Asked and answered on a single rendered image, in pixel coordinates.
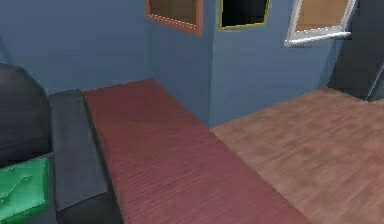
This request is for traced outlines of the orange framed picture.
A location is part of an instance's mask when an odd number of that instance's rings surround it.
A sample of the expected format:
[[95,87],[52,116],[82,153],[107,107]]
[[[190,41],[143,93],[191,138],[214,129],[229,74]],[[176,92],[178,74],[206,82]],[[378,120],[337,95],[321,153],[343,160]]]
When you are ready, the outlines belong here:
[[150,21],[201,36],[204,0],[145,0]]

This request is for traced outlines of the green pillow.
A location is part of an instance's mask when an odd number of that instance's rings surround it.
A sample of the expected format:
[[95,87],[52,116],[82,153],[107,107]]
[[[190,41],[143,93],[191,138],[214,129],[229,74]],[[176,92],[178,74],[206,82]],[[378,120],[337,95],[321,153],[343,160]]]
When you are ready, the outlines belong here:
[[50,162],[30,160],[0,169],[0,224],[25,224],[49,207]]

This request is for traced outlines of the yellow framed dark picture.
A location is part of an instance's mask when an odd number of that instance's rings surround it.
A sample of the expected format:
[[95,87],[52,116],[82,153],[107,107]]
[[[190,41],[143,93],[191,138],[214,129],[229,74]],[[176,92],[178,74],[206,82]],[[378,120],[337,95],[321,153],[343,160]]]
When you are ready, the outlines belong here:
[[271,0],[220,0],[221,30],[262,26],[266,23]]

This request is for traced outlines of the white framed picture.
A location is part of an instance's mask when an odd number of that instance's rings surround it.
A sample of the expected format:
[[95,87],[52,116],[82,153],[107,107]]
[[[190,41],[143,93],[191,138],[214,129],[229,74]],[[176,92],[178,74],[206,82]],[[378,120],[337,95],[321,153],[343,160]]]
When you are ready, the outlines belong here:
[[294,0],[284,45],[305,45],[351,34],[349,22],[357,0]]

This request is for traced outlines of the dark grey sofa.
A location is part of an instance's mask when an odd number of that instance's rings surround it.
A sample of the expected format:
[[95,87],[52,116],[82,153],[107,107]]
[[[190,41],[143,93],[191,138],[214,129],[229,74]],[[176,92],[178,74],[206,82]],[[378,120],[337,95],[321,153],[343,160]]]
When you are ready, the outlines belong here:
[[50,204],[25,224],[125,224],[83,93],[48,95],[25,69],[0,63],[0,169],[41,158]]

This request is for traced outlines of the dark grey door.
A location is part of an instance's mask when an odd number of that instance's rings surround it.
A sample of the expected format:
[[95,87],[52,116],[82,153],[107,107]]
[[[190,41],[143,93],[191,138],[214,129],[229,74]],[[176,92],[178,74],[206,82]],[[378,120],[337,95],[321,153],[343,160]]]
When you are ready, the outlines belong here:
[[384,0],[358,0],[328,87],[373,101],[384,77]]

